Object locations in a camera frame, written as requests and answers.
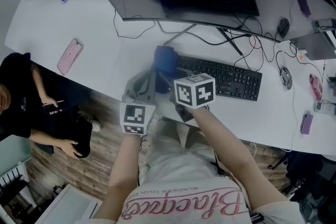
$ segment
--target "pink lettering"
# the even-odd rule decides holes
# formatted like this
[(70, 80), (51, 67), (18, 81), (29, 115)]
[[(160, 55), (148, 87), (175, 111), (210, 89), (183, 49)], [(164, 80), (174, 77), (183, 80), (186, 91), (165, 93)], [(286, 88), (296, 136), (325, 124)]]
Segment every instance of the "pink lettering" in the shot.
[[(240, 211), (240, 206), (241, 206), (241, 195), (242, 192), (240, 190), (232, 190), (229, 191), (228, 193), (223, 194), (220, 199), (219, 199), (219, 203), (222, 205), (225, 205), (222, 209), (221, 209), (221, 214), (225, 215), (225, 216), (232, 216), (232, 215), (238, 215), (238, 214), (242, 214), (245, 212), (248, 212), (248, 210), (245, 211)], [(232, 199), (236, 197), (236, 201), (234, 202), (225, 202), (225, 198), (227, 199)]]
[(121, 218), (129, 220), (134, 215), (168, 215), (171, 213), (188, 212), (192, 209), (205, 211), (201, 217), (209, 219), (214, 215), (217, 207), (221, 207), (220, 214), (222, 216), (232, 216), (248, 212), (243, 203), (242, 192), (238, 188), (220, 188), (195, 194), (169, 197), (169, 195), (172, 195), (172, 192), (179, 192), (180, 190), (182, 189), (174, 189), (171, 192), (167, 191), (164, 197), (135, 198), (130, 200), (124, 205)]
[(176, 211), (179, 211), (179, 212), (186, 212), (186, 211), (189, 210), (189, 208), (190, 208), (190, 204), (191, 204), (190, 199), (183, 199), (183, 200), (180, 200), (180, 201), (177, 202), (176, 204), (180, 204), (180, 203), (183, 203), (183, 202), (186, 202), (184, 208), (183, 208), (183, 209), (181, 208), (182, 205), (176, 206)]
[[(203, 199), (205, 199), (204, 204), (202, 206), (199, 206)], [(193, 198), (193, 200), (195, 200), (195, 210), (203, 210), (208, 206), (210, 199), (208, 195), (204, 195), (201, 200), (199, 200), (198, 197)]]

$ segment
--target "black cable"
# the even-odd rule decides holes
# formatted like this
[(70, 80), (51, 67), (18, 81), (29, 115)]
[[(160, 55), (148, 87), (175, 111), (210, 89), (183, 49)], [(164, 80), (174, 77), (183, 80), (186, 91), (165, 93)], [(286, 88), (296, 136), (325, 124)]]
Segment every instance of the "black cable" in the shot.
[(256, 70), (256, 72), (258, 72), (262, 67), (263, 67), (263, 65), (264, 65), (264, 54), (265, 54), (265, 52), (264, 52), (264, 49), (261, 47), (261, 56), (262, 56), (262, 63), (261, 63), (261, 67), (258, 69), (258, 70)]
[(117, 31), (117, 27), (116, 27), (116, 25), (115, 25), (115, 24), (116, 24), (116, 21), (115, 21), (115, 16), (116, 16), (116, 15), (117, 15), (117, 11), (114, 10), (113, 24), (114, 24), (114, 29), (116, 30), (115, 32), (117, 33), (117, 36), (118, 36), (118, 37), (122, 37), (122, 38), (130, 38), (130, 39), (137, 39), (137, 38), (141, 37), (141, 35), (142, 35), (143, 33), (145, 33), (147, 30), (153, 28), (153, 27), (156, 25), (156, 23), (153, 21), (154, 25), (151, 26), (150, 28), (147, 28), (145, 31), (143, 31), (141, 34), (139, 34), (137, 37), (120, 36), (119, 33), (118, 33), (118, 31)]
[(247, 56), (249, 56), (251, 53), (252, 53), (252, 51), (255, 49), (255, 45), (256, 45), (256, 41), (255, 41), (255, 44), (254, 44), (254, 46), (252, 46), (253, 48), (252, 48), (252, 50), (249, 52), (249, 54), (247, 54), (246, 56), (243, 56), (243, 57), (241, 57), (240, 59), (238, 59), (237, 61), (235, 61), (235, 63), (233, 64), (233, 66), (236, 66), (236, 63), (238, 63), (240, 60), (242, 60), (242, 59), (244, 59), (244, 57), (247, 57)]
[(163, 30), (162, 25), (160, 24), (160, 22), (157, 23), (159, 25), (159, 28), (161, 29), (162, 32), (164, 32), (165, 34), (179, 34), (180, 32), (167, 32), (165, 30)]
[[(232, 40), (233, 44), (236, 45), (235, 42), (234, 42), (234, 39), (235, 39), (235, 38), (234, 38), (234, 37), (232, 36), (232, 34), (231, 34), (231, 40)], [(251, 70), (250, 67), (248, 66), (248, 63), (247, 63), (247, 61), (246, 61), (244, 55), (243, 55), (243, 59), (245, 60), (245, 63), (246, 63), (246, 65), (247, 65), (248, 69)]]
[(324, 78), (324, 71), (326, 69), (326, 61), (324, 60), (324, 65), (323, 65), (323, 74), (322, 74), (322, 85), (323, 85), (323, 78)]
[(261, 23), (259, 22), (259, 20), (258, 20), (256, 17), (254, 17), (254, 16), (247, 16), (247, 17), (244, 19), (244, 21), (242, 22), (241, 20), (239, 20), (239, 18), (236, 16), (236, 14), (233, 13), (233, 15), (234, 15), (234, 16), (236, 17), (236, 19), (241, 23), (241, 25), (237, 27), (238, 29), (241, 29), (243, 26), (245, 26), (245, 28), (251, 32), (251, 30), (245, 25), (245, 22), (246, 22), (246, 20), (247, 20), (248, 18), (252, 18), (252, 19), (256, 20), (256, 21), (258, 22), (258, 24), (260, 25), (261, 35), (263, 35), (263, 31), (262, 31), (262, 30), (263, 30), (263, 29), (262, 29), (263, 27), (261, 26)]
[(322, 81), (323, 81), (322, 74), (321, 74), (320, 70), (319, 70), (315, 65), (313, 65), (313, 64), (310, 63), (310, 62), (300, 62), (299, 59), (298, 59), (298, 55), (297, 55), (297, 54), (296, 54), (295, 58), (298, 60), (298, 62), (299, 62), (301, 65), (312, 65), (312, 66), (314, 66), (314, 67), (316, 68), (316, 70), (318, 71), (318, 73), (320, 74), (320, 77), (321, 77), (321, 79), (322, 79)]
[(323, 104), (333, 104), (333, 105), (336, 105), (335, 103), (332, 103), (332, 102), (330, 102), (330, 101), (328, 101), (328, 100), (326, 100), (326, 99), (322, 99), (322, 101), (321, 101)]
[[(295, 58), (298, 61), (298, 63), (301, 64), (301, 65), (312, 65), (312, 66), (314, 66), (316, 68), (316, 70), (318, 71), (318, 73), (320, 74), (321, 80), (323, 81), (323, 76), (322, 76), (320, 70), (314, 64), (312, 64), (310, 62), (300, 62), (299, 59), (298, 59), (298, 48), (292, 42), (289, 43), (289, 46), (290, 46), (290, 51), (294, 54), (293, 56), (289, 55), (288, 53), (286, 53), (285, 51), (282, 51), (282, 50), (278, 51), (276, 56), (275, 56), (279, 70), (281, 71), (277, 57), (278, 57), (278, 54), (280, 52), (283, 52), (284, 54), (286, 54), (290, 58)], [(295, 53), (291, 50), (292, 46), (295, 47)]]
[[(165, 31), (165, 30), (163, 30), (162, 25), (160, 24), (160, 22), (158, 22), (157, 24), (159, 25), (161, 31), (164, 32), (165, 34), (179, 34), (180, 33), (180, 32), (168, 32), (168, 31)], [(210, 43), (210, 42), (206, 41), (205, 39), (201, 38), (200, 36), (198, 36), (198, 35), (196, 35), (194, 33), (185, 32), (185, 34), (189, 34), (189, 35), (192, 35), (194, 37), (197, 37), (201, 41), (203, 41), (203, 42), (205, 42), (205, 43), (207, 43), (207, 44), (209, 44), (211, 46), (218, 46), (218, 45), (222, 45), (222, 44), (225, 44), (225, 43), (229, 42), (229, 40), (226, 40), (226, 41), (223, 41), (223, 42), (220, 42), (220, 43)], [(247, 37), (247, 36), (249, 36), (249, 35), (248, 34), (244, 34), (244, 35), (240, 35), (240, 36), (237, 36), (237, 37), (233, 37), (232, 39), (236, 39), (236, 38), (240, 38), (240, 37)]]
[(231, 35), (235, 35), (235, 36), (240, 36), (241, 34), (235, 34), (235, 33), (232, 33), (230, 30), (224, 30), (226, 32), (229, 32)]
[(138, 187), (140, 187), (140, 179), (139, 179), (139, 176), (140, 176), (140, 167), (138, 165)]
[[(266, 36), (267, 34), (269, 34), (269, 35), (273, 38), (273, 36), (272, 36), (271, 33), (266, 32), (266, 33), (265, 33), (265, 36)], [(264, 53), (264, 55), (265, 55), (265, 57), (266, 57), (266, 60), (267, 60), (268, 62), (273, 62), (273, 61), (274, 61), (274, 57), (275, 57), (275, 44), (276, 44), (276, 42), (274, 42), (274, 44), (273, 44), (273, 57), (272, 57), (272, 60), (270, 60), (270, 61), (267, 59), (266, 53), (265, 53), (264, 48), (263, 48), (263, 53)]]
[(271, 34), (270, 32), (266, 32), (266, 33), (265, 33), (265, 36), (266, 36), (267, 34), (269, 34), (269, 35), (271, 36), (271, 38), (273, 39), (273, 36), (272, 36), (272, 34)]
[(255, 49), (256, 49), (256, 50), (260, 49), (260, 48), (261, 48), (261, 46), (260, 46), (260, 47), (258, 47), (258, 48), (256, 48), (256, 44), (257, 44), (256, 36), (253, 36), (253, 38), (254, 38), (254, 46), (252, 46), (252, 43), (251, 43), (251, 41), (250, 41), (250, 45), (251, 45), (252, 47), (255, 47)]
[(141, 137), (141, 140), (140, 140), (140, 149), (139, 149), (139, 151), (142, 150), (142, 143), (145, 142), (145, 141), (147, 141), (147, 140), (146, 140), (146, 137), (147, 137), (147, 135), (144, 135), (143, 137)]
[[(205, 42), (205, 43), (207, 43), (207, 44), (209, 44), (209, 45), (212, 45), (212, 46), (218, 46), (218, 45), (221, 45), (221, 44), (224, 44), (224, 43), (229, 42), (229, 40), (226, 40), (226, 41), (224, 41), (224, 42), (220, 42), (220, 43), (216, 43), (216, 44), (215, 44), (215, 43), (210, 43), (210, 42), (204, 40), (203, 38), (199, 37), (198, 35), (196, 35), (196, 34), (194, 34), (194, 33), (186, 32), (186, 34), (189, 34), (189, 35), (192, 35), (192, 36), (194, 36), (194, 37), (197, 37), (197, 38), (199, 38), (201, 41), (203, 41), (203, 42)], [(247, 35), (241, 35), (241, 36), (238, 36), (238, 37), (232, 37), (231, 40), (234, 40), (234, 39), (236, 39), (236, 38), (240, 38), (240, 37), (247, 37)]]
[(329, 29), (329, 28), (335, 29), (334, 26), (320, 26), (321, 30), (326, 30), (326, 29)]

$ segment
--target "black shirt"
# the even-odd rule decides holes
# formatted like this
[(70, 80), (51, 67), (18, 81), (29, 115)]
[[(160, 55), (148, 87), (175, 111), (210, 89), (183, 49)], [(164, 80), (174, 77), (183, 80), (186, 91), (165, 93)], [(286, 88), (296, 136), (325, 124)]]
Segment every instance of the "black shirt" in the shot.
[(29, 138), (43, 114), (42, 102), (32, 77), (30, 54), (12, 53), (0, 66), (0, 84), (10, 92), (10, 106), (0, 115), (0, 127), (7, 134)]

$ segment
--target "sneaker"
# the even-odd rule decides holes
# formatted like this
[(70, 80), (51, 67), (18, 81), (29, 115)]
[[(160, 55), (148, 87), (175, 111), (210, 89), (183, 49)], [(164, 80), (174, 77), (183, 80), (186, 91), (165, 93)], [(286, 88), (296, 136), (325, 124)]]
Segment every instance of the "sneaker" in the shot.
[(92, 124), (92, 130), (99, 133), (101, 131), (101, 125), (97, 120), (91, 119), (89, 116), (85, 115), (84, 112), (78, 111), (78, 116), (84, 117), (88, 122)]

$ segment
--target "smartphone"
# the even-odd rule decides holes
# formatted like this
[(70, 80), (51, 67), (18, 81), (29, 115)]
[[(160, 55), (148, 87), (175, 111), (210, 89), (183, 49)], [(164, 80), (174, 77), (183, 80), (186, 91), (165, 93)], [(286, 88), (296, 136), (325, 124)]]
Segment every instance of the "smartphone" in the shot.
[(64, 110), (64, 109), (67, 108), (67, 105), (65, 104), (64, 100), (57, 101), (57, 105), (58, 105), (58, 107), (55, 107), (53, 104), (44, 104), (42, 106), (42, 108), (43, 108), (43, 111), (45, 113), (50, 113), (50, 112), (54, 112), (54, 111)]
[(72, 66), (73, 62), (78, 57), (82, 49), (83, 46), (74, 38), (57, 64), (58, 70), (63, 75), (68, 73), (70, 67)]

